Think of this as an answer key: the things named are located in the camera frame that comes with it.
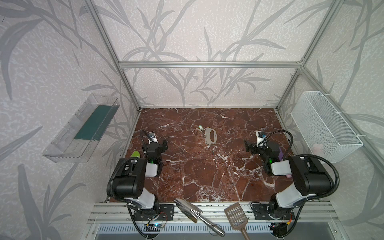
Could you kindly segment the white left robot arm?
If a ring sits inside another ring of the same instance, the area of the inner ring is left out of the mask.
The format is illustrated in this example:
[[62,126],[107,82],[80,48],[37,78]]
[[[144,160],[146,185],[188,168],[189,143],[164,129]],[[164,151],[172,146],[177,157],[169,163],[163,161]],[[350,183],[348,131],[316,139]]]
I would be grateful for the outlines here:
[[162,153],[168,149],[162,144],[144,144],[144,157],[134,151],[130,158],[120,159],[107,185],[107,195],[128,208],[148,215],[158,215],[160,205],[156,195],[145,188],[146,177],[158,177],[163,169]]

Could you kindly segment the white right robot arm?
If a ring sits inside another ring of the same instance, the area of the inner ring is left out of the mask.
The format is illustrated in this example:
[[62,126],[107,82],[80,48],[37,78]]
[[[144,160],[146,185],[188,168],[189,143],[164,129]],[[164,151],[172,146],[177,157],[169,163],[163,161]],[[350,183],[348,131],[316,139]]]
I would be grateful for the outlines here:
[[283,157],[276,142],[245,141],[246,152],[258,155],[263,160],[265,172],[273,176],[291,176],[293,183],[283,191],[273,194],[267,205],[257,212],[280,220],[293,214],[293,209],[307,201],[332,195],[340,185],[340,175],[328,160],[311,154]]

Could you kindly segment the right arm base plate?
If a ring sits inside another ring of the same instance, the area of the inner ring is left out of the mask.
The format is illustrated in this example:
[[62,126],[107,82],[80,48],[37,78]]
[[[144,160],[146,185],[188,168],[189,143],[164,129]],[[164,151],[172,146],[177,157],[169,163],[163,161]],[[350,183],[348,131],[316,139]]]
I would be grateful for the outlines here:
[[295,219],[293,209],[270,208],[269,204],[261,204],[259,202],[251,203],[251,209],[256,220],[277,220],[289,221]]

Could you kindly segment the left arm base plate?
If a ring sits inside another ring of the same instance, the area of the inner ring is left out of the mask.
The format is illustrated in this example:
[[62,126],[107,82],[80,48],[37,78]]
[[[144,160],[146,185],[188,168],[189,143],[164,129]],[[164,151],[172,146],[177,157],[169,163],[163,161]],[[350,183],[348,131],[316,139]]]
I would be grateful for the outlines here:
[[175,213],[174,204],[155,205],[151,209],[138,210],[134,212],[135,221],[149,221],[153,218],[157,221],[172,221]]

